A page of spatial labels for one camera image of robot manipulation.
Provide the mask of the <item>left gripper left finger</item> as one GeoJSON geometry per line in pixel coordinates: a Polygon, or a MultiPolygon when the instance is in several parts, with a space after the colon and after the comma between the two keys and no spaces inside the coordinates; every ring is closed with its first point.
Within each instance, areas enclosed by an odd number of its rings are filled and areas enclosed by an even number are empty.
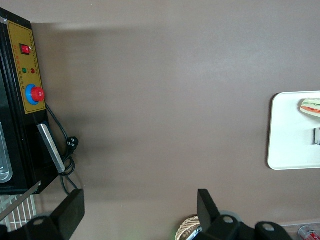
{"type": "Polygon", "coordinates": [[[27,240],[69,240],[85,216],[83,189],[73,190],[50,214],[38,216],[23,229],[27,240]]]}

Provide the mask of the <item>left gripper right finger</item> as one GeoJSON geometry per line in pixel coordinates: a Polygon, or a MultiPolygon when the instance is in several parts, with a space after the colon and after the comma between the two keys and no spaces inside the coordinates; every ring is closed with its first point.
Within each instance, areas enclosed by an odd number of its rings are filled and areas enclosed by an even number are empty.
{"type": "Polygon", "coordinates": [[[249,240],[250,228],[235,213],[219,211],[207,189],[197,191],[198,240],[249,240]]]}

